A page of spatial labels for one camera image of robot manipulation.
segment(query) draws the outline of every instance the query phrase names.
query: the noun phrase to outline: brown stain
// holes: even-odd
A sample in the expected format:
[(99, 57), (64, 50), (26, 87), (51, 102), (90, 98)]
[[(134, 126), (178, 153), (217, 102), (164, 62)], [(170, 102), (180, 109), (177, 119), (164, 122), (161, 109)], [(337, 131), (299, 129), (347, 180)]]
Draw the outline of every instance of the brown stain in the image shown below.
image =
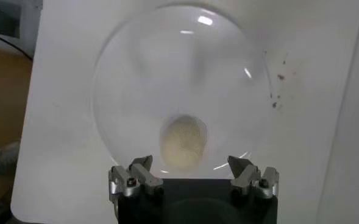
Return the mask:
[(281, 74), (278, 74), (277, 75), (278, 79), (281, 80), (281, 81), (284, 81), (285, 79), (285, 76), (281, 75)]

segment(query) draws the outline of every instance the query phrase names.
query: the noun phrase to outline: dirt speck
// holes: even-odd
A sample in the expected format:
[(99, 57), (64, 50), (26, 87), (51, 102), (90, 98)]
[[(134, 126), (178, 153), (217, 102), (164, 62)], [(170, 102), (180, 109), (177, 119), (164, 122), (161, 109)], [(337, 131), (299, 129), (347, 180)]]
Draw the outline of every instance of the dirt speck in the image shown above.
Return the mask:
[(285, 58), (283, 59), (283, 62), (282, 62), (283, 65), (286, 64), (286, 59), (288, 58), (288, 54), (289, 54), (289, 53), (286, 53)]
[(281, 74), (278, 74), (277, 75), (278, 79), (281, 80), (281, 81), (284, 81), (285, 79), (285, 76), (281, 75)]

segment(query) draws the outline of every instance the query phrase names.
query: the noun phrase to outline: white surface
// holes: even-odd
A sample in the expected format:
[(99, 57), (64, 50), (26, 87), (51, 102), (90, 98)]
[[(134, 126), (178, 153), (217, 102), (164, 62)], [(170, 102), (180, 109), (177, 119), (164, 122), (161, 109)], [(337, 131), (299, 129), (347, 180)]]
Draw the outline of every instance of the white surface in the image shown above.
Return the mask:
[[(202, 1), (267, 50), (280, 99), (252, 155), (280, 172), (280, 223), (314, 223), (359, 25), (359, 1)], [(90, 113), (94, 65), (121, 22), (163, 0), (44, 3), (12, 211), (25, 222), (112, 223), (113, 164)]]
[(318, 223), (359, 223), (359, 40), (333, 143)]
[[(153, 155), (156, 176), (228, 178), (227, 155), (264, 141), (272, 107), (262, 51), (214, 12), (176, 5), (136, 17), (114, 33), (95, 76), (96, 126), (124, 167)], [(160, 137), (184, 114), (204, 123), (207, 144), (198, 166), (179, 172), (162, 161)]]

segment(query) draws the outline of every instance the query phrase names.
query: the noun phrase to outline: wooden floor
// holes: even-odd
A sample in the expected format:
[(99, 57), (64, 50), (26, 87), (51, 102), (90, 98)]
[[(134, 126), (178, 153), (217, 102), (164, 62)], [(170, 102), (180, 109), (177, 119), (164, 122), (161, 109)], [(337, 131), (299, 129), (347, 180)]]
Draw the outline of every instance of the wooden floor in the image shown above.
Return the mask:
[(30, 60), (0, 51), (0, 147), (21, 137), (31, 69)]

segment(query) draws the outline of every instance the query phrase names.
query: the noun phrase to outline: clear glass dome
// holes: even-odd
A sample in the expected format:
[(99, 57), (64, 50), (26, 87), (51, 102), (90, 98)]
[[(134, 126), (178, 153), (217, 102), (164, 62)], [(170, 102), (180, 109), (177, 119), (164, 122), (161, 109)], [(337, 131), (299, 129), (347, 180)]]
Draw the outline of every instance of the clear glass dome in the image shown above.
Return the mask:
[[(118, 164), (153, 155), (158, 177), (228, 178), (227, 157), (249, 155), (265, 136), (270, 93), (261, 52), (238, 26), (177, 5), (138, 15), (110, 37), (96, 66), (92, 108)], [(161, 153), (165, 130), (181, 116), (195, 118), (205, 140), (186, 171)]]

